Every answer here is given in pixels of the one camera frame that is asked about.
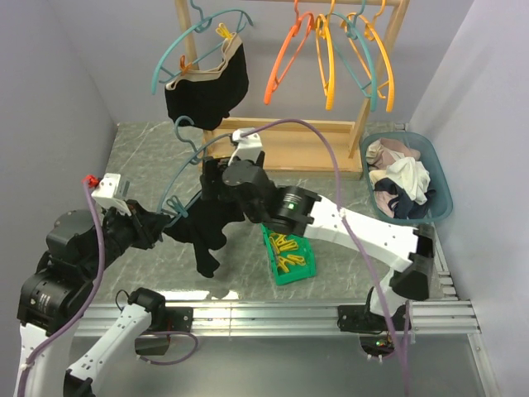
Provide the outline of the black underwear front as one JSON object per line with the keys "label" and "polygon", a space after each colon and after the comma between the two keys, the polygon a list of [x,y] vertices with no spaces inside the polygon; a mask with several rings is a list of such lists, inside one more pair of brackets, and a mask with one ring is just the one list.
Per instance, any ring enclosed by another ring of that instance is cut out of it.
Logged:
{"label": "black underwear front", "polygon": [[164,233],[177,242],[191,243],[197,272],[203,277],[212,278],[220,263],[211,251],[218,251],[227,243],[222,229],[232,222],[244,222],[245,215],[236,202],[202,200],[200,193],[186,209],[188,216],[179,218]]}

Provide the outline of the orange clothes hanger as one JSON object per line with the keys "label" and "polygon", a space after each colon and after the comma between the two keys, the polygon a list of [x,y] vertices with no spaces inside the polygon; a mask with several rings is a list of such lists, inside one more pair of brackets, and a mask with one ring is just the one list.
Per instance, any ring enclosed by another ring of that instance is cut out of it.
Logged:
{"label": "orange clothes hanger", "polygon": [[265,105],[271,104],[274,93],[284,81],[315,27],[314,14],[312,12],[302,12],[299,8],[298,0],[293,1],[293,11],[294,22],[284,38],[269,73],[263,97]]}

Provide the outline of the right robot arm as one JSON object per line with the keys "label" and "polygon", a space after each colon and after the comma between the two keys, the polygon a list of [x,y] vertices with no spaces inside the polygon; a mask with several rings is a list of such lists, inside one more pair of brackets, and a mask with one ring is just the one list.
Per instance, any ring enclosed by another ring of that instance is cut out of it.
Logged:
{"label": "right robot arm", "polygon": [[278,186],[263,169],[263,159],[206,158],[200,176],[203,197],[234,205],[237,217],[271,232],[334,243],[358,251],[367,261],[382,261],[388,274],[374,283],[362,309],[338,309],[338,327],[363,334],[407,330],[406,304],[430,297],[432,226],[383,222],[311,190]]}

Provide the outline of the white underwear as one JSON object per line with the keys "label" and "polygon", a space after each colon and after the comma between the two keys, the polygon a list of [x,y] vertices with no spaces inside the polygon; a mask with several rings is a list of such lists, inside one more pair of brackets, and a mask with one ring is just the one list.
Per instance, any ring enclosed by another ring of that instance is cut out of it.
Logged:
{"label": "white underwear", "polygon": [[421,161],[411,157],[397,160],[387,167],[386,177],[403,189],[412,201],[419,205],[427,202],[426,193],[431,177]]}

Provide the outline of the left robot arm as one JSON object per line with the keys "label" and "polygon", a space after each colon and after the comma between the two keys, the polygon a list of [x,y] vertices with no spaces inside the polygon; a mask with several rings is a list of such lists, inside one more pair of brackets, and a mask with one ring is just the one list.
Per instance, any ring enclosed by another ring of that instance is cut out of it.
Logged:
{"label": "left robot arm", "polygon": [[169,308],[162,294],[139,288],[93,347],[70,362],[74,335],[104,270],[131,247],[154,247],[169,223],[169,216],[146,211],[134,200],[126,206],[126,215],[111,209],[100,218],[90,207],[55,221],[36,273],[21,287],[16,396],[94,396],[123,356],[138,355],[137,338],[190,334],[191,308]]}

